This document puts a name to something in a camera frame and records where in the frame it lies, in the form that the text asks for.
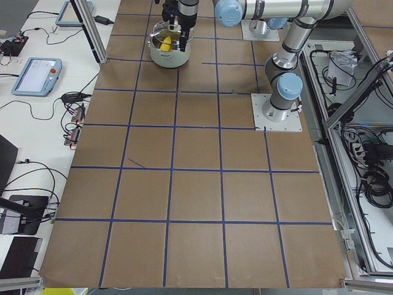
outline pot handle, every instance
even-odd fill
[[[171,55],[171,54],[168,54],[168,53],[162,53],[162,52],[160,52],[160,56],[161,56],[162,58],[171,58],[171,57],[172,57],[172,55]]]

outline white desk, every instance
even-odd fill
[[[92,0],[94,4],[93,15],[102,15],[114,20],[119,8],[120,0]],[[40,0],[33,11],[43,10],[49,12],[59,12],[64,0]],[[50,14],[32,14],[24,24],[23,30],[41,27],[48,32],[52,32],[55,26],[55,15]],[[104,26],[97,24],[101,39],[107,46],[112,25]],[[80,28],[57,28],[55,34],[50,34],[49,43],[64,40],[69,35],[74,34]],[[99,65],[96,63],[93,54],[88,45],[87,39],[83,32],[71,37],[65,43],[58,45],[47,45],[47,35],[42,31],[28,31],[26,36],[29,40],[21,51],[19,57],[13,57],[7,66],[0,66],[0,73],[20,74],[29,57],[53,57],[60,58],[63,62],[59,80],[55,84],[52,92],[43,98],[13,96],[11,89],[16,81],[15,77],[0,76],[0,105],[4,105],[12,100],[26,101],[32,104],[33,114],[36,117],[48,118],[52,114],[52,103],[62,94],[70,91],[80,91],[99,71]],[[95,80],[84,90],[84,93],[92,93]],[[0,110],[0,134],[11,141],[19,148],[18,160],[30,159],[45,163],[50,168],[57,169],[68,174],[74,151],[63,145],[63,130],[61,129],[60,119],[64,114],[64,107],[59,100],[55,103],[55,115],[52,120],[40,121],[30,116],[29,106],[21,103],[12,103]],[[64,122],[69,122],[71,115],[67,114]],[[21,164],[15,165],[10,179],[31,171],[36,168],[42,168],[38,164]],[[55,193],[61,198],[63,193],[65,179],[58,173],[56,177]],[[32,173],[24,178],[12,183],[8,189],[23,187],[39,187],[52,189],[52,177],[50,173],[41,170]],[[3,197],[9,198],[13,194],[26,195],[49,195],[41,191],[21,191],[5,192]],[[52,225],[45,222],[40,225],[36,237],[42,238],[43,243],[35,264],[36,269],[40,269],[45,250],[48,244]],[[13,236],[0,235],[0,266],[3,264]]]

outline white pot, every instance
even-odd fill
[[[167,28],[168,25],[169,23],[160,22],[154,26],[153,33],[151,33],[149,36],[150,56],[152,57],[152,60],[159,66],[164,68],[178,68],[184,65],[190,58],[191,50],[189,42],[192,37],[189,39],[185,47],[185,52],[181,52],[178,46],[180,27],[175,26],[174,30],[169,30]],[[163,51],[160,49],[161,45],[163,44],[163,39],[167,36],[165,33],[166,31],[170,32],[170,35],[174,37],[170,51]]]

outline yellow object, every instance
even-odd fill
[[[162,51],[169,52],[169,51],[171,51],[171,46],[170,46],[170,44],[172,44],[172,38],[171,38],[171,36],[165,37],[164,42],[163,42],[163,44],[161,44],[160,49],[161,49]]]
[[[87,288],[45,288],[42,295],[87,295]]]

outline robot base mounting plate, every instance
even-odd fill
[[[262,106],[270,99],[271,94],[253,93],[251,94],[252,111],[254,113],[254,124],[256,131],[268,132],[302,132],[302,124],[300,123],[299,113],[292,112],[289,117],[280,123],[273,122],[265,117],[262,113]]]
[[[270,41],[270,42],[279,42],[280,37],[278,34],[278,30],[276,29],[269,29],[269,33],[265,35],[258,35],[253,34],[250,29],[250,20],[242,20],[241,21],[241,31],[243,32],[243,40],[250,40],[250,41]]]

